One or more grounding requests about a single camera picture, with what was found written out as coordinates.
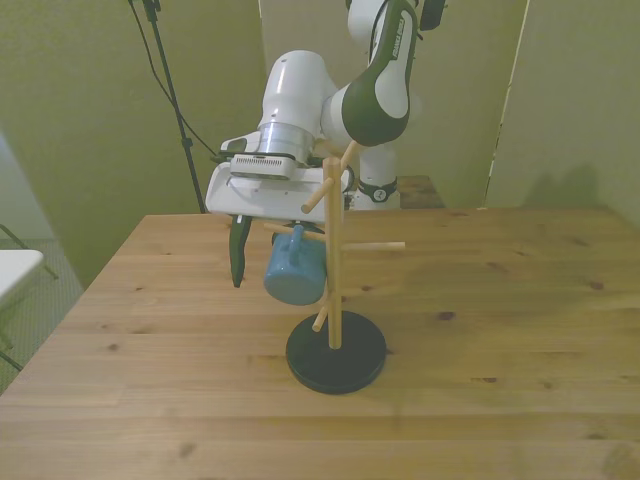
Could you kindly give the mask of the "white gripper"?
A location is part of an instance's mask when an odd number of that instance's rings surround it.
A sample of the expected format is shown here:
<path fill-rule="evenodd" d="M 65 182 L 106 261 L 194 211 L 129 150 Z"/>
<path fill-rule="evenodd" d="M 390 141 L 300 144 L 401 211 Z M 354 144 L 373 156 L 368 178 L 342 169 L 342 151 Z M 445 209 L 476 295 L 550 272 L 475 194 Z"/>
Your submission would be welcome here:
<path fill-rule="evenodd" d="M 229 234 L 229 260 L 232 283 L 242 284 L 245 272 L 245 245 L 252 217 L 292 221 L 295 228 L 305 222 L 324 222 L 324 201 L 309 214 L 301 206 L 320 187 L 323 171 L 320 168 L 296 169 L 291 180 L 244 178 L 231 174 L 230 164 L 223 163 L 213 172 L 209 182 L 205 206 L 211 213 L 232 216 Z"/>

